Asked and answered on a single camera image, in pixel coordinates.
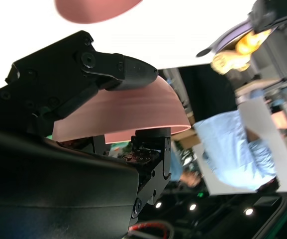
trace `red wire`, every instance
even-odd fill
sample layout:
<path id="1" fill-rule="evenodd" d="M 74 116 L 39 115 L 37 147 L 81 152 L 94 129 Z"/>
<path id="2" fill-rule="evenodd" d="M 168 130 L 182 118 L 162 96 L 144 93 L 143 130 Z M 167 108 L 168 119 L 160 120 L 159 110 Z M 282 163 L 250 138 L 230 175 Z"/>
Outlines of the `red wire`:
<path id="1" fill-rule="evenodd" d="M 168 238 L 168 229 L 162 223 L 139 223 L 129 228 L 129 231 L 137 231 L 141 228 L 160 228 L 163 230 L 163 239 Z"/>

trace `white paper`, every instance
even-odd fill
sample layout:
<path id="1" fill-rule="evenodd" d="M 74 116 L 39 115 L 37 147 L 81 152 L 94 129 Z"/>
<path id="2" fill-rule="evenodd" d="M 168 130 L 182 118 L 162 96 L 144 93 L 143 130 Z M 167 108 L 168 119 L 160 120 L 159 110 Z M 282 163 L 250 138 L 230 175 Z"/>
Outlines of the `white paper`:
<path id="1" fill-rule="evenodd" d="M 280 182 L 278 192 L 287 192 L 287 145 L 274 125 L 270 111 L 265 105 L 263 98 L 245 102 L 239 106 L 239 110 L 245 126 L 267 141 L 273 153 L 277 177 Z M 197 161 L 211 195 L 251 192 L 221 183 L 202 159 L 203 146 L 199 144 L 193 149 L 198 157 Z"/>

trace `pink bowl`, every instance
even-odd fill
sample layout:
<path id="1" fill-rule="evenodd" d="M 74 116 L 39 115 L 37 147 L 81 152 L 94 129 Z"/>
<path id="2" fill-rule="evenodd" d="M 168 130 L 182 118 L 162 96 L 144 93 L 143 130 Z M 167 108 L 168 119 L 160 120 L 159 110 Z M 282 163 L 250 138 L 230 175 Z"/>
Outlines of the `pink bowl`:
<path id="1" fill-rule="evenodd" d="M 142 0 L 55 0 L 58 13 L 75 23 L 96 23 L 119 16 Z"/>
<path id="2" fill-rule="evenodd" d="M 184 108 L 170 85 L 158 77 L 145 88 L 100 91 L 67 118 L 54 124 L 53 140 L 63 142 L 105 135 L 106 143 L 130 141 L 138 129 L 189 129 Z"/>

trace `person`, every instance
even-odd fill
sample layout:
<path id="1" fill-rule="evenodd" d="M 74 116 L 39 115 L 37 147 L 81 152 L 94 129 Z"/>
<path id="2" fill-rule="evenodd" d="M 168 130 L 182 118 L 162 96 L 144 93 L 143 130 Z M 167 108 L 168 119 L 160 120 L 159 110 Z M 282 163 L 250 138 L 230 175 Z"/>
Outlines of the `person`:
<path id="1" fill-rule="evenodd" d="M 190 188 L 196 187 L 201 182 L 201 176 L 194 172 L 183 171 L 183 167 L 179 162 L 177 154 L 171 150 L 170 173 L 172 182 L 185 183 Z"/>
<path id="2" fill-rule="evenodd" d="M 279 188 L 267 143 L 245 128 L 229 80 L 201 65 L 179 69 L 194 112 L 203 159 L 219 181 L 251 191 Z"/>

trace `ceiling light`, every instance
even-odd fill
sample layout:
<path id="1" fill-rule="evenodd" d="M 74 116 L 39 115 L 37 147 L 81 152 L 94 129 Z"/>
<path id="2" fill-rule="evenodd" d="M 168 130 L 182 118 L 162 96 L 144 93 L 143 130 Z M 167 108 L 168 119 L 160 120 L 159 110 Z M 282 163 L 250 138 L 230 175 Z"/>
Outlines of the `ceiling light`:
<path id="1" fill-rule="evenodd" d="M 156 208 L 159 208 L 159 207 L 161 207 L 161 205 L 162 205 L 162 203 L 161 203 L 161 202 L 158 202 L 158 203 L 155 205 L 155 207 L 156 207 Z"/>
<path id="2" fill-rule="evenodd" d="M 253 211 L 254 210 L 252 208 L 248 208 L 248 209 L 245 210 L 245 214 L 249 216 L 249 215 L 251 215 L 253 213 Z"/>
<path id="3" fill-rule="evenodd" d="M 191 211 L 193 211 L 195 208 L 196 208 L 196 204 L 192 204 L 192 205 L 190 206 L 190 210 L 191 210 Z"/>

